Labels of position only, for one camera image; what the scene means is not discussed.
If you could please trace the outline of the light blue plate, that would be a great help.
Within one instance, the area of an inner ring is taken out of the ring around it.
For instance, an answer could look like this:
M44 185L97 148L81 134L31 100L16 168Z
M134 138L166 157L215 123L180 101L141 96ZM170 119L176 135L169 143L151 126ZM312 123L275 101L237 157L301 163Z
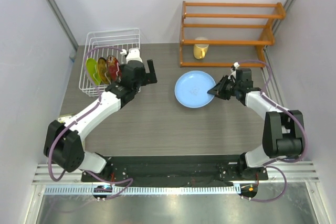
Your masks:
M199 70L189 71L176 81L174 95L176 100L187 108L201 108L213 100L214 95L207 92L215 84L215 80L208 73Z

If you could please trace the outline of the red floral plate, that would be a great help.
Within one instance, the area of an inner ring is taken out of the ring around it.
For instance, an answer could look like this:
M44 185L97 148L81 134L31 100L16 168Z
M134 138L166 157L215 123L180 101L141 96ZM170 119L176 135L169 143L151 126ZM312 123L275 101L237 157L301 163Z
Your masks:
M113 55L109 55L107 57L106 66L110 79L114 82L119 82L121 80L121 69L117 58Z

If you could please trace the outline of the brown patterned plate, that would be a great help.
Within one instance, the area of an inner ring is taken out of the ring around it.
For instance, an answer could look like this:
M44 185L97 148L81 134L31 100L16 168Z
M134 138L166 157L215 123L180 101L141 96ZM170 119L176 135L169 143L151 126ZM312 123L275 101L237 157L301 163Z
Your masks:
M108 75L106 63L107 61L103 57L100 57L97 61L97 69L98 69L98 74L101 78L101 81L104 84L110 84L111 80Z

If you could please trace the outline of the lime green plate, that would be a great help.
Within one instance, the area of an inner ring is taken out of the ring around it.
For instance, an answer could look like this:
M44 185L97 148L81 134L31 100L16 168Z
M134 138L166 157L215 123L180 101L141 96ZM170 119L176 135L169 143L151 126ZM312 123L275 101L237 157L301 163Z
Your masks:
M95 85L100 85L101 83L101 78L98 74L98 68L97 68L97 61L93 58L88 58L86 60L86 68L87 72L89 73L91 79L95 83Z

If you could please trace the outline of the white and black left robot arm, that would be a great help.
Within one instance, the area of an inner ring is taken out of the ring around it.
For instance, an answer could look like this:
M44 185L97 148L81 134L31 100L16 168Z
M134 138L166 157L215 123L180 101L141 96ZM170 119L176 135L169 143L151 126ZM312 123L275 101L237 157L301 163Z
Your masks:
M121 66L121 80L108 85L99 97L67 122L48 125L44 155L67 172L77 169L93 172L105 182L112 174L107 159L84 150L83 141L102 121L132 101L142 86L154 84L157 77L152 60L147 64L130 60Z

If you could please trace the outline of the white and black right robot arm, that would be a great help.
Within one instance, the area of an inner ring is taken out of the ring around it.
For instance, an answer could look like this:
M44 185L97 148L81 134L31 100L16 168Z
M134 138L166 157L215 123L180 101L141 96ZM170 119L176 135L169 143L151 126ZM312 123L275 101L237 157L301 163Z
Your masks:
M266 164L279 159L294 162L304 153L306 139L302 113L281 107L261 88L254 87L249 68L232 67L231 74L223 76L207 93L222 100L235 97L264 120L262 144L240 155L236 165L238 178L257 179Z

